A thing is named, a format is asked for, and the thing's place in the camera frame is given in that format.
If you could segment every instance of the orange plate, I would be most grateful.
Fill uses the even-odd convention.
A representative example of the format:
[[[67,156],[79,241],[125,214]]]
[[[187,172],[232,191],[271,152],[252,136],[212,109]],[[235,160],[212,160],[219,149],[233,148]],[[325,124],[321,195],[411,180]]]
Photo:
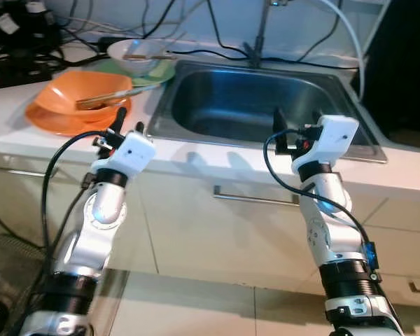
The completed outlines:
[[[74,135],[94,130],[105,130],[115,119],[115,114],[103,120],[84,122],[70,115],[58,114],[31,103],[25,110],[28,121],[34,126],[57,135],[72,137]]]
[[[95,71],[68,71],[50,81],[34,101],[47,111],[69,114],[91,122],[115,113],[118,107],[78,110],[77,100],[129,89],[132,89],[132,79],[128,76]]]

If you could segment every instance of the stainless steel sink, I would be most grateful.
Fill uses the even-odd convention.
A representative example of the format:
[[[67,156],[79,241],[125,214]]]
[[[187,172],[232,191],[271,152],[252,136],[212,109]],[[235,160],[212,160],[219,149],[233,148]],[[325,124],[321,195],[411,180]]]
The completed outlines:
[[[360,127],[345,157],[386,161],[339,79],[318,73],[180,61],[176,77],[157,105],[148,135],[261,148],[273,133],[277,107],[289,128],[315,123],[314,112],[352,116]]]

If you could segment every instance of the white robotic arm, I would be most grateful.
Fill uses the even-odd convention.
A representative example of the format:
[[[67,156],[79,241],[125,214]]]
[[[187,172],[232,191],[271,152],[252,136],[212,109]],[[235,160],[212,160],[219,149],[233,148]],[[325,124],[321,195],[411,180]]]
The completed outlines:
[[[297,150],[291,153],[293,171],[302,181],[299,190],[287,186],[272,171],[267,159],[268,141],[263,153],[275,179],[302,195],[300,208],[307,222],[307,241],[327,295],[325,314],[335,328],[330,336],[404,336],[379,286],[373,243],[346,213],[351,210],[350,196],[340,176],[331,170],[347,151],[357,127],[358,122],[352,118],[324,115],[317,125],[294,131],[302,135]],[[108,129],[106,136],[95,142],[101,148],[100,159],[92,164],[94,184],[83,200],[77,228],[64,240],[41,304],[24,320],[19,335],[73,336],[87,332],[87,313],[97,280],[109,259],[114,235],[126,217],[126,183],[155,154],[152,143],[140,133],[130,132],[124,137],[118,131],[119,127]]]
[[[352,208],[340,175],[331,167],[345,154],[357,128],[353,118],[323,115],[317,125],[299,131],[303,137],[292,153],[292,168],[300,175],[300,189],[332,201],[300,197],[307,241],[327,296],[325,315],[335,327],[331,336],[404,336],[379,285],[374,244],[351,215],[333,204],[348,212]]]
[[[97,282],[107,265],[113,238],[130,211],[125,203],[126,183],[155,154],[154,145],[141,133],[129,132],[126,136],[118,133],[124,115],[125,110],[119,126],[107,129],[105,136],[95,139],[94,144],[101,149],[100,158],[91,167],[93,186],[79,207],[76,228],[62,243],[42,288],[41,301],[28,313],[18,335],[87,333],[87,315]]]

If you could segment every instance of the drawer handle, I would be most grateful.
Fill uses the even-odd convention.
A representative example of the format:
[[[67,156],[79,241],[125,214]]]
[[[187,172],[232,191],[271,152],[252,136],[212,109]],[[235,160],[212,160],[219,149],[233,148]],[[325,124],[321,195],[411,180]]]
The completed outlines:
[[[51,172],[50,179],[52,179],[56,175],[57,171],[58,171],[58,168],[55,167],[53,169],[53,171]],[[34,177],[44,177],[45,176],[45,173],[40,173],[38,171],[9,169],[9,168],[3,168],[3,167],[0,167],[0,172],[16,174],[16,175],[34,176]]]
[[[420,289],[415,286],[415,283],[413,281],[409,282],[409,288],[411,288],[411,292],[413,293],[420,293]]]
[[[219,198],[221,200],[232,200],[232,201],[244,201],[244,202],[255,202],[255,203],[266,203],[266,204],[278,204],[278,205],[288,205],[291,207],[298,207],[299,197],[297,195],[292,195],[291,202],[279,201],[277,199],[267,199],[267,198],[258,198],[258,197],[249,197],[249,196],[239,196],[239,195],[230,195],[221,193],[221,186],[213,186],[213,197]]]

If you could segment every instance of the green plate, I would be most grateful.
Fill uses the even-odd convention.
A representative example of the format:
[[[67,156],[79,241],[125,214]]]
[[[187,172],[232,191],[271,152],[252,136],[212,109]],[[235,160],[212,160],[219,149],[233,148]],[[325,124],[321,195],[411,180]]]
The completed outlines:
[[[122,70],[112,59],[101,62],[95,68],[95,71],[106,72],[108,74],[130,75]],[[166,59],[162,59],[148,75],[132,79],[132,86],[147,86],[161,84],[173,78],[176,74],[174,64]]]

